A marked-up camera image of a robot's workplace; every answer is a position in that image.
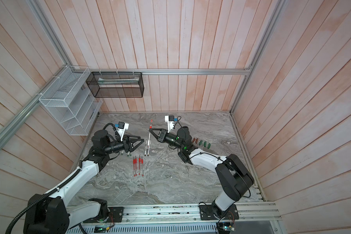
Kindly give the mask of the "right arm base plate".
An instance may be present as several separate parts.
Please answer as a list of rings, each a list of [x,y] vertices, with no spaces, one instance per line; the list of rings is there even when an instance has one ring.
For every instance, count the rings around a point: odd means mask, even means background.
[[[216,205],[199,205],[199,214],[201,220],[220,220],[231,219],[238,220],[239,214],[235,204],[232,204],[227,210],[222,211]]]

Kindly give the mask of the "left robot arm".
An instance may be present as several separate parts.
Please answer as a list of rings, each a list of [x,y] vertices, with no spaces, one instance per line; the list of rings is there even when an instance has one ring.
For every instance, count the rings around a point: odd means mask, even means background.
[[[107,201],[103,199],[89,199],[74,208],[69,208],[68,204],[112,160],[111,154],[131,153],[144,143],[144,139],[133,135],[112,136],[103,129],[95,132],[91,141],[93,145],[87,157],[71,175],[45,194],[31,197],[22,213],[25,215],[25,234],[64,234],[89,219],[98,222],[110,219]]]

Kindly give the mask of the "aluminium front rail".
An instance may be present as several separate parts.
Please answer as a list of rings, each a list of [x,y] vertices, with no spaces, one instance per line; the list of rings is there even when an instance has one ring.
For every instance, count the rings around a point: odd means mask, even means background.
[[[280,221],[281,215],[273,202],[237,202],[223,218],[217,218],[205,203],[150,204],[109,206],[111,215],[106,222],[84,221],[82,226],[134,224],[202,223],[218,221]]]

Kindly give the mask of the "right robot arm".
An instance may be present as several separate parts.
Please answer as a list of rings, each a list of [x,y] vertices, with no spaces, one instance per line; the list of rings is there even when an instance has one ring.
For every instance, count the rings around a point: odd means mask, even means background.
[[[222,192],[212,202],[216,214],[230,209],[253,186],[253,176],[237,155],[218,156],[201,150],[192,143],[187,126],[180,128],[176,134],[160,128],[151,128],[149,132],[158,142],[178,149],[178,156],[184,163],[201,166],[217,174]]]

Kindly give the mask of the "red gel pen long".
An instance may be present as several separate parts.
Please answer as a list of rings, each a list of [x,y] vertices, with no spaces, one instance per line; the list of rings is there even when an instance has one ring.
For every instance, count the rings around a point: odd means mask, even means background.
[[[141,165],[141,174],[142,174],[142,176],[144,176],[144,160],[143,160],[143,157],[141,158],[140,165]]]

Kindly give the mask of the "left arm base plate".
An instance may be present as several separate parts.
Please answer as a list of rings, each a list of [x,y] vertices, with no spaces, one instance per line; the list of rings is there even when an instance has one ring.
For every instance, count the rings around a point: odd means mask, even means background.
[[[108,207],[107,212],[104,211],[98,217],[90,218],[84,223],[121,223],[124,214],[124,207]]]

